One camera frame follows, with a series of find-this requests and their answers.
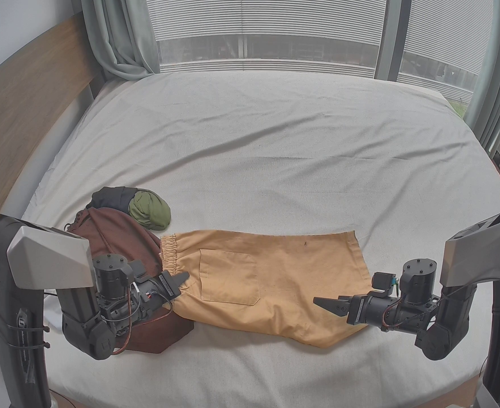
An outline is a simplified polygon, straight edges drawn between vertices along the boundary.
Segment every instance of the wooden headboard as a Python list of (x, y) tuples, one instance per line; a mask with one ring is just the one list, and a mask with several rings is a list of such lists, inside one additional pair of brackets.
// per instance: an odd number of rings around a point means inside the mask
[(0, 211), (40, 141), (100, 71), (82, 12), (0, 65)]

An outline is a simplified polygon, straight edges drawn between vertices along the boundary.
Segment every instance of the back pocket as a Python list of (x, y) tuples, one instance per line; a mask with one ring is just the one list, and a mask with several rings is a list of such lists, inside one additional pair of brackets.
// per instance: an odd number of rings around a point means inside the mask
[(258, 269), (248, 254), (200, 249), (201, 299), (254, 305), (259, 299)]

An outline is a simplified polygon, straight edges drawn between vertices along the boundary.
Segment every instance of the clothing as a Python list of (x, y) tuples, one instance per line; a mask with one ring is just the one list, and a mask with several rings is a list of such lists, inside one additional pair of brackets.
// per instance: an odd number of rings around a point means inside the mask
[(171, 209), (151, 190), (138, 190), (129, 201), (129, 214), (144, 228), (164, 230), (171, 223)]
[(171, 208), (157, 194), (136, 187), (102, 187), (91, 195), (86, 208), (115, 208), (144, 228), (164, 230), (171, 223)]
[[(91, 256), (120, 254), (129, 261), (142, 261), (146, 273), (156, 276), (162, 271), (160, 240), (144, 229), (131, 216), (113, 208), (93, 208), (78, 212), (69, 232), (90, 241)], [(151, 319), (164, 315), (168, 309), (156, 310)], [(193, 329), (193, 322), (176, 313), (150, 323), (137, 323), (131, 330), (127, 349), (158, 354)], [(116, 339), (121, 346), (125, 335)]]
[(171, 275), (190, 274), (173, 302), (174, 311), (187, 319), (321, 348), (364, 327), (313, 304), (314, 296), (371, 290), (353, 231), (293, 236), (193, 231), (163, 236), (161, 259)]

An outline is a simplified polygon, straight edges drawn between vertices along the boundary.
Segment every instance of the green grass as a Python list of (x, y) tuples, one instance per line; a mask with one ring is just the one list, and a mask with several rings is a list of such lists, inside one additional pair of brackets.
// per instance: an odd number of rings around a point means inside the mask
[(452, 108), (456, 111), (456, 113), (460, 116), (460, 118), (463, 118), (463, 115), (465, 115), (465, 111), (467, 110), (467, 105), (464, 105), (464, 103), (459, 103), (457, 101), (453, 101), (451, 99), (448, 100)]

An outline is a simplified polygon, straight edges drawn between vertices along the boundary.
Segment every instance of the mattress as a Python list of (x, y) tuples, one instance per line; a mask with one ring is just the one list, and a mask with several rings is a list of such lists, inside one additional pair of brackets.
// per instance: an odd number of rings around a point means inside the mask
[[(103, 186), (149, 188), (165, 233), (355, 230), (372, 274), (500, 212), (500, 176), (440, 96), (363, 78), (194, 72), (121, 83), (90, 107), (24, 215), (62, 228)], [(415, 337), (365, 328), (330, 349), (196, 323), (160, 355), (95, 361), (46, 335), (50, 388), (92, 407), (410, 407), (476, 375), (488, 350), (491, 284), (465, 339), (430, 361)]]

